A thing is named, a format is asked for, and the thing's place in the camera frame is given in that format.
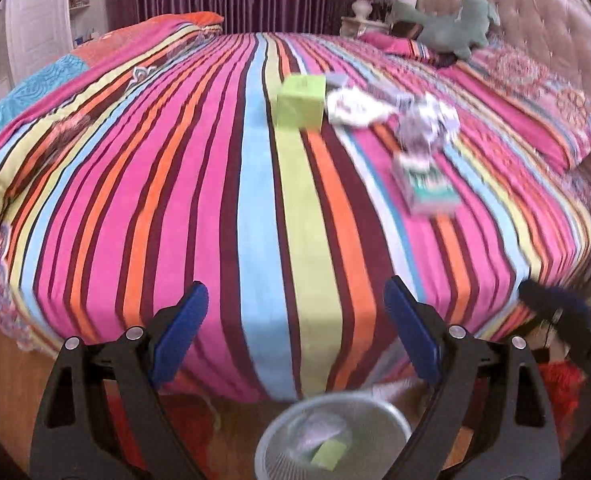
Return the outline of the white cabinet with shelves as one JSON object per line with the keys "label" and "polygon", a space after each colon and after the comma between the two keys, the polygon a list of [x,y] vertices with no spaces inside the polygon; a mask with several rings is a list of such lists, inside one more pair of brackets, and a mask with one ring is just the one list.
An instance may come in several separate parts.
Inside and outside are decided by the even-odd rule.
{"label": "white cabinet with shelves", "polygon": [[106,32],[105,0],[1,0],[0,100],[28,76]]}

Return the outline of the white plastic mesh wastebasket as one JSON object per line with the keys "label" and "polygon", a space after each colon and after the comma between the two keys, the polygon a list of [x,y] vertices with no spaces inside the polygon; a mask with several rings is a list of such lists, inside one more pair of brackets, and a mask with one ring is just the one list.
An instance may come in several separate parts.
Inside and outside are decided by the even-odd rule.
{"label": "white plastic mesh wastebasket", "polygon": [[369,393],[328,393],[274,419],[254,456],[257,479],[382,479],[411,436],[407,418]]}

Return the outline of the floral pink pillow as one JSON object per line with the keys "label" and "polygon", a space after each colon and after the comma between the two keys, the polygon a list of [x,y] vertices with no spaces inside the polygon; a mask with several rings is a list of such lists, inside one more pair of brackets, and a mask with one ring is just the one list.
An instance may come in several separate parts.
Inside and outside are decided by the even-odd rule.
{"label": "floral pink pillow", "polygon": [[504,41],[492,39],[441,74],[501,116],[559,174],[591,152],[591,97]]}

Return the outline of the white plastic bag wrapper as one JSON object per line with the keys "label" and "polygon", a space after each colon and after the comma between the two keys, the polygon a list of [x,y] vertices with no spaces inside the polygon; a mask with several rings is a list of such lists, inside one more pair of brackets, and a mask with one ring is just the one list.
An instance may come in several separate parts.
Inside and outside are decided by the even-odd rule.
{"label": "white plastic bag wrapper", "polygon": [[387,122],[399,114],[394,106],[375,99],[358,87],[343,87],[326,96],[326,112],[330,124],[366,128]]}

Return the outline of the green forest tissue pack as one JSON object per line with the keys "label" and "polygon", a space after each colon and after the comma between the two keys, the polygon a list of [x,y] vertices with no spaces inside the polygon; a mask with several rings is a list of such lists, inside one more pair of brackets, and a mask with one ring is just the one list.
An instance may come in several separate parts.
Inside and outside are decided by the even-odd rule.
{"label": "green forest tissue pack", "polygon": [[432,158],[396,154],[391,173],[410,214],[453,214],[461,204],[452,181]]}

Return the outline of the cream bedside table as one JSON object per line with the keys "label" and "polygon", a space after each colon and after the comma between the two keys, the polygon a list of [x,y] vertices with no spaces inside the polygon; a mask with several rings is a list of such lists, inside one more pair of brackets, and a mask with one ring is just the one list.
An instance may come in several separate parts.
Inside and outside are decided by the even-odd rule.
{"label": "cream bedside table", "polygon": [[346,38],[357,38],[364,35],[365,32],[381,32],[389,34],[390,26],[387,23],[379,21],[363,20],[362,18],[351,18],[342,16],[339,35]]}

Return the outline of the white small carton box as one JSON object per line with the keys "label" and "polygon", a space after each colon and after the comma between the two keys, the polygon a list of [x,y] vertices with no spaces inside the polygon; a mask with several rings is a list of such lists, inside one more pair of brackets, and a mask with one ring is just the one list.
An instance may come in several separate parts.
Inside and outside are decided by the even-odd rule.
{"label": "white small carton box", "polygon": [[327,73],[325,79],[327,92],[345,88],[351,83],[351,78],[349,76],[335,72]]}

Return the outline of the green plush dinosaur toy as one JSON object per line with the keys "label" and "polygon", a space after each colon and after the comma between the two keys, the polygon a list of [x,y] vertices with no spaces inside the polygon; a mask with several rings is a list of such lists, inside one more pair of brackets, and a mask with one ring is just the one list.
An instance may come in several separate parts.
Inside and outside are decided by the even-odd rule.
{"label": "green plush dinosaur toy", "polygon": [[429,15],[407,3],[392,6],[390,21],[393,26],[407,25],[411,32],[420,27],[414,40],[440,54],[452,54],[469,60],[474,48],[489,44],[487,35],[492,27],[501,26],[496,6],[487,0],[461,0],[455,14]]}

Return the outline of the striped small pillow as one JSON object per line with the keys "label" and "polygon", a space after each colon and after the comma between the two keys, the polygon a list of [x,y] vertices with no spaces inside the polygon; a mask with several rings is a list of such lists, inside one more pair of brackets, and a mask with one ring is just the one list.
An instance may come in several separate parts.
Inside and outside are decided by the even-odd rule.
{"label": "striped small pillow", "polygon": [[420,42],[407,38],[397,38],[385,35],[383,32],[364,32],[358,37],[359,40],[376,47],[386,54],[408,58],[408,60],[419,61],[425,64],[437,65],[441,56]]}

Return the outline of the red shaggy rug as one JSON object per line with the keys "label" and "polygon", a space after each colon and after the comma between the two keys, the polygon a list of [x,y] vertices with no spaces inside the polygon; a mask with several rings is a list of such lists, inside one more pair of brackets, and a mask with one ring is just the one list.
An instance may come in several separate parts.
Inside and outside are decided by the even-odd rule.
{"label": "red shaggy rug", "polygon": [[565,444],[571,437],[574,413],[580,405],[584,375],[569,361],[539,364],[538,369],[553,410],[559,442]]}

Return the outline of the colourful striped bedspread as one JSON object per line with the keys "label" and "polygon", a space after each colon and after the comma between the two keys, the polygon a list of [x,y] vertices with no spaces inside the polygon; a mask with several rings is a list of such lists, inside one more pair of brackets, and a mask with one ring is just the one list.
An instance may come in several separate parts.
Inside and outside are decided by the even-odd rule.
{"label": "colourful striped bedspread", "polygon": [[[591,274],[581,164],[551,169],[443,67],[220,23],[167,15],[110,32],[100,61],[64,56],[24,82],[18,114],[0,110],[0,330],[21,347],[114,339],[198,281],[210,305],[177,388],[290,401],[399,374],[393,275],[496,337],[527,316],[521,281]],[[410,214],[394,120],[274,126],[286,77],[332,72],[455,107],[459,136],[434,157],[460,196],[453,214]]]}

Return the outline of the green cardboard box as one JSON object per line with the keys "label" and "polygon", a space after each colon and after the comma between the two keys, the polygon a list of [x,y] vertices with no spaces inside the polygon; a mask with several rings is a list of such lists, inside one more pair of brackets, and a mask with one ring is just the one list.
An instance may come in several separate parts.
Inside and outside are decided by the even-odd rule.
{"label": "green cardboard box", "polygon": [[274,102],[274,126],[281,129],[320,130],[324,120],[326,77],[290,74]]}
{"label": "green cardboard box", "polygon": [[341,440],[329,439],[320,444],[311,459],[311,465],[327,471],[334,471],[349,448],[350,445]]}

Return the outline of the white paper ball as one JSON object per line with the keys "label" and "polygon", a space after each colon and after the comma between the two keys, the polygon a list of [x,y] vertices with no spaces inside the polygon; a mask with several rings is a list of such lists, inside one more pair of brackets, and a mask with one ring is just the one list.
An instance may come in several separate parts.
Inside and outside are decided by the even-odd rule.
{"label": "white paper ball", "polygon": [[411,154],[429,156],[454,142],[460,133],[460,119],[451,104],[425,92],[415,96],[403,110],[396,139]]}

